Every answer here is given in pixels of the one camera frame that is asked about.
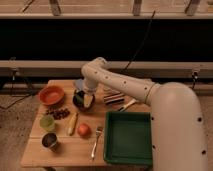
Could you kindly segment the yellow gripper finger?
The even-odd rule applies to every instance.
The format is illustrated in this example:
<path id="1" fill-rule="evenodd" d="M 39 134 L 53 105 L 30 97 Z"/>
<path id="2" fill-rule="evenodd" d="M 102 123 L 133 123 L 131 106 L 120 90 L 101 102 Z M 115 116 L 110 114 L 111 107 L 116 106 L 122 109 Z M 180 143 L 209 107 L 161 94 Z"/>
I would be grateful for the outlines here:
<path id="1" fill-rule="evenodd" d="M 92 103 L 92 96 L 84 95 L 84 107 L 89 108 Z"/>
<path id="2" fill-rule="evenodd" d="M 79 96 L 78 94 L 76 94 L 75 97 L 76 97 L 76 99 L 77 99 L 77 101 L 79 103 L 84 104 L 84 99 L 81 96 Z"/>

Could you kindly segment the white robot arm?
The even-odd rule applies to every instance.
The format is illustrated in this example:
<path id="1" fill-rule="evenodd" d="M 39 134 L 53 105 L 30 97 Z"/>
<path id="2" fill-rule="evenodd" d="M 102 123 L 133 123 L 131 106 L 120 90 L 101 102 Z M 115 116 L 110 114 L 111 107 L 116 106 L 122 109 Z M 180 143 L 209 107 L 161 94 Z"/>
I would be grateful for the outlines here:
<path id="1" fill-rule="evenodd" d="M 83 90 L 94 94 L 103 84 L 150 107 L 153 171 L 209 171 L 204 119 L 195 92 L 182 83 L 159 84 L 107 67 L 102 57 L 84 64 Z"/>

